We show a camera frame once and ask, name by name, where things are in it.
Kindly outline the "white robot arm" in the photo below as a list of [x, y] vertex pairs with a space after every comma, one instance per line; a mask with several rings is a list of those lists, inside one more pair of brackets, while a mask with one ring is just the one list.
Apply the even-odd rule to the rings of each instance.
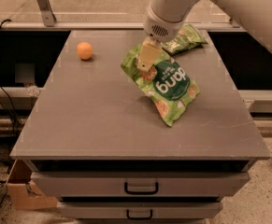
[[[172, 40], [200, 0], [150, 0], [145, 34], [159, 42]], [[210, 0], [272, 54], [272, 0]]]

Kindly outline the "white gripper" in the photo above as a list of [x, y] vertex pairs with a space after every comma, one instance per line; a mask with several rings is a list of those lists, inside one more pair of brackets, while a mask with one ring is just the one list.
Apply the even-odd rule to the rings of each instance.
[[150, 0], [143, 21], [148, 37], [144, 39], [137, 59], [139, 71], [150, 70], [162, 52], [160, 42], [175, 38], [198, 1], [200, 0]]

